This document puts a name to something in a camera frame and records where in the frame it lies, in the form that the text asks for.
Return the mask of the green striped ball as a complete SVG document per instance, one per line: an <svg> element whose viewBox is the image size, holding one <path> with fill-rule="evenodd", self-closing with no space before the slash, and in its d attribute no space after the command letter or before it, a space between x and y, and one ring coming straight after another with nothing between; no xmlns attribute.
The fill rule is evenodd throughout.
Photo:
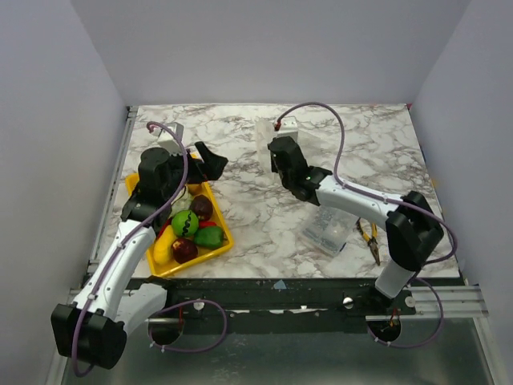
<svg viewBox="0 0 513 385"><path fill-rule="evenodd" d="M172 218L171 226L177 237L191 237L199 229L199 219L192 210L182 210Z"/></svg>

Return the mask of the clear zip top bag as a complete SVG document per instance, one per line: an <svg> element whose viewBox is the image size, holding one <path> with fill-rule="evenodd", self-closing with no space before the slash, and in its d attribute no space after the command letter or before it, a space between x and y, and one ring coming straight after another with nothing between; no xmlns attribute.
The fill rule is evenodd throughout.
<svg viewBox="0 0 513 385"><path fill-rule="evenodd" d="M308 160L313 157L321 146L322 140L320 137L315 136L306 130L306 127L298 120L298 143L303 151L305 158ZM260 118L255 123L255 144L256 156L260 163L260 167L264 174L271 180L272 183L279 182L279 176L272 171L272 161L268 144L277 137L274 136L274 125L271 120Z"/></svg>

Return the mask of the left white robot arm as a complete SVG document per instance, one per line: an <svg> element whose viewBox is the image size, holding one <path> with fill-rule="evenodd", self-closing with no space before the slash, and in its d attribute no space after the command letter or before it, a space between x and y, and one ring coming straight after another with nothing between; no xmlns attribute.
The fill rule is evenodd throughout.
<svg viewBox="0 0 513 385"><path fill-rule="evenodd" d="M139 180L122 209L106 256L73 301L53 310L50 321L58 352L73 365L84 362L111 369L129 335L150 315L167 317L176 311L178 298L160 285L143 284L132 296L124 291L185 185L218 180L223 174L227 158L202 142L195 147L199 158L184 148L176 154L160 147L142 153Z"/></svg>

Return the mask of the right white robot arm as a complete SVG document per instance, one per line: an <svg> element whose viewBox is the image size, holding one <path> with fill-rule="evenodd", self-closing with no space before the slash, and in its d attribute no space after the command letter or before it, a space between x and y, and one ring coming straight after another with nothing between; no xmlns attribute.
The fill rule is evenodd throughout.
<svg viewBox="0 0 513 385"><path fill-rule="evenodd" d="M374 283L370 308L387 314L398 304L398 294L420 272L443 239L444 232L426 198L411 191L386 194L349 184L327 169L307 165L293 138L283 136L268 144L272 171L298 200L350 213L386 232L391 262Z"/></svg>

